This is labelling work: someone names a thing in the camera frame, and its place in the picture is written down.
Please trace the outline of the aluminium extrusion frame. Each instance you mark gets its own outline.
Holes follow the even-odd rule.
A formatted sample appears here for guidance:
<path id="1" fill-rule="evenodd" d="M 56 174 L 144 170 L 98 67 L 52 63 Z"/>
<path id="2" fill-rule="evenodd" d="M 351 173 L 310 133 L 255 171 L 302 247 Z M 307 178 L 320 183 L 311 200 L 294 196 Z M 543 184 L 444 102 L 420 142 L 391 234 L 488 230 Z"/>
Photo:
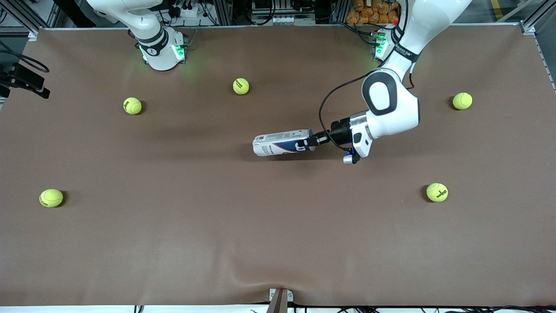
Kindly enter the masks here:
<path id="1" fill-rule="evenodd" d="M 167 26 L 204 27 L 243 26 L 254 23 L 249 15 L 274 14 L 314 15 L 313 25 L 346 23 L 352 0 L 163 0 L 152 8 L 157 18 Z M 199 2 L 208 11 L 208 17 L 171 18 L 169 8 L 174 4 Z M 556 0 L 472 0 L 457 18 L 457 24 L 518 23 L 528 20 L 542 24 Z M 41 28 L 75 28 L 56 0 L 0 0 L 0 36 L 26 36 Z"/>

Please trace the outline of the brown table mat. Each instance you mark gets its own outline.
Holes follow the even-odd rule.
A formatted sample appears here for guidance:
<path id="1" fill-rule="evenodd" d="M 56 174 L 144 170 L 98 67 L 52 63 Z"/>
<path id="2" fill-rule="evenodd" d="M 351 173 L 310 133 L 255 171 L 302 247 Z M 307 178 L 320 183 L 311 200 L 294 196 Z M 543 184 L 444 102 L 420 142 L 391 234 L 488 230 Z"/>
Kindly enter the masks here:
<path id="1" fill-rule="evenodd" d="M 252 150 L 318 129 L 328 91 L 373 67 L 345 28 L 200 29 L 164 73 L 125 30 L 42 30 L 24 53 L 51 93 L 12 90 L 0 110 L 0 306 L 259 303 L 276 287 L 308 306 L 556 305 L 556 93 L 518 26 L 431 41 L 419 126 L 354 166 L 332 144 Z M 49 189 L 59 206 L 40 204 Z"/>

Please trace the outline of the blue white tennis ball can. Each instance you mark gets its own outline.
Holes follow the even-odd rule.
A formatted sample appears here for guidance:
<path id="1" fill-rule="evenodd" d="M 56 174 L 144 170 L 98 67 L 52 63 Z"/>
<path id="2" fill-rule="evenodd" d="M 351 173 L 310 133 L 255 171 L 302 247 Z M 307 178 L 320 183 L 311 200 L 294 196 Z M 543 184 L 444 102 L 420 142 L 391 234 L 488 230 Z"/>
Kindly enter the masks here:
<path id="1" fill-rule="evenodd" d="M 252 147 L 254 153 L 259 157 L 304 153 L 314 151 L 314 147 L 310 147 L 304 143 L 304 141 L 312 135 L 312 129 L 268 133 L 254 137 Z"/>

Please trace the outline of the white power strip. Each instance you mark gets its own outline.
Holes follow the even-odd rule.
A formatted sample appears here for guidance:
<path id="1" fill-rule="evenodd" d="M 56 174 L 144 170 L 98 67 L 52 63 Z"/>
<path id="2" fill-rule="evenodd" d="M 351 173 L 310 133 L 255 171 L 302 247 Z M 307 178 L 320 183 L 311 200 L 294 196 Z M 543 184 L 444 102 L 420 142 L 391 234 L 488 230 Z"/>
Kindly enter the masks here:
<path id="1" fill-rule="evenodd" d="M 174 4 L 169 8 L 171 18 L 208 17 L 209 11 L 199 2 L 184 2 Z"/>

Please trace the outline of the pile of orange packets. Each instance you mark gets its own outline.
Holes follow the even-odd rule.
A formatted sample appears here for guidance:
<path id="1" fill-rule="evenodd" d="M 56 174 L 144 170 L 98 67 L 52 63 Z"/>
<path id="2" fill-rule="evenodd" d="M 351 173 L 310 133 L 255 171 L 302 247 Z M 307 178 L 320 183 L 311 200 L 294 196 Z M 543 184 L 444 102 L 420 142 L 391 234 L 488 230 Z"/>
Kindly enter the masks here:
<path id="1" fill-rule="evenodd" d="M 352 0 L 347 24 L 398 24 L 401 5 L 396 0 Z"/>

